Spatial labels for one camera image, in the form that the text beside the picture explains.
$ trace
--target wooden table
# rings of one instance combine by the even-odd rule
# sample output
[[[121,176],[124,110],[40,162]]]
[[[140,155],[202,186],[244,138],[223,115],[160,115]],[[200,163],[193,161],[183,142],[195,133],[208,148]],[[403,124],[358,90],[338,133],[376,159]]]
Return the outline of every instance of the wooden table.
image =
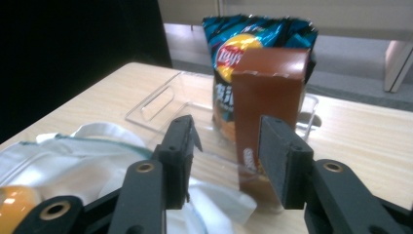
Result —
[[[130,63],[102,79],[57,110],[0,145],[0,150],[39,134],[71,134],[81,125],[108,121],[149,140],[153,132],[126,121],[127,113],[179,71]],[[185,87],[199,99],[211,99],[212,78],[187,76]],[[350,166],[370,191],[406,209],[413,201],[413,113],[318,97],[321,127],[308,143],[315,159],[333,159]],[[206,176],[214,175],[206,167]],[[254,213],[237,233],[306,233],[303,211]]]

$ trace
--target yellow and red logo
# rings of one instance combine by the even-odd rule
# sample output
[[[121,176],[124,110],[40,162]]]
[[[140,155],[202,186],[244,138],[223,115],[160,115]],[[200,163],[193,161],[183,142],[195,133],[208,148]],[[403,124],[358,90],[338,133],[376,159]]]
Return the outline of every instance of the yellow and red logo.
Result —
[[[231,37],[218,49],[216,70],[226,82],[231,83],[231,74],[247,48],[262,48],[262,44],[255,36],[243,33]]]

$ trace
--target snack bag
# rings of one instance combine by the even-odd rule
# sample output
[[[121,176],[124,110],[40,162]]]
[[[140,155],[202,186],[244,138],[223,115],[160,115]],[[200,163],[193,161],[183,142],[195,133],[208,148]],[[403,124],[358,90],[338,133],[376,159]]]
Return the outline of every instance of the snack bag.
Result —
[[[313,49],[317,31],[301,19],[258,16],[208,17],[203,20],[214,70],[213,121],[221,133],[235,142],[231,74],[248,48],[287,47]],[[315,63],[308,65],[306,81]]]

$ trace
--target gray surface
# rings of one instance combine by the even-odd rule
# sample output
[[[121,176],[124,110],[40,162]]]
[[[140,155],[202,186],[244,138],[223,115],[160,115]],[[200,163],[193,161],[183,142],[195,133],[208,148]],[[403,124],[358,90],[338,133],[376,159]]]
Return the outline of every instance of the gray surface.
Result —
[[[204,31],[199,26],[166,24],[174,68],[212,74]],[[389,41],[319,36],[316,69],[307,92],[413,111],[413,68],[395,94],[384,92]]]

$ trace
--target brown cardboard box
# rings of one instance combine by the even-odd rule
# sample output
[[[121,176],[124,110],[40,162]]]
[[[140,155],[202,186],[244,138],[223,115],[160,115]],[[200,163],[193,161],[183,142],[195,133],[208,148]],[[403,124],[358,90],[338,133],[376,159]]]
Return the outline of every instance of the brown cardboard box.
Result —
[[[306,49],[248,49],[234,68],[231,85],[237,154],[247,168],[264,174],[257,156],[261,115],[283,119],[295,129],[309,55]],[[259,204],[279,204],[263,176],[256,181],[241,181],[241,190]]]

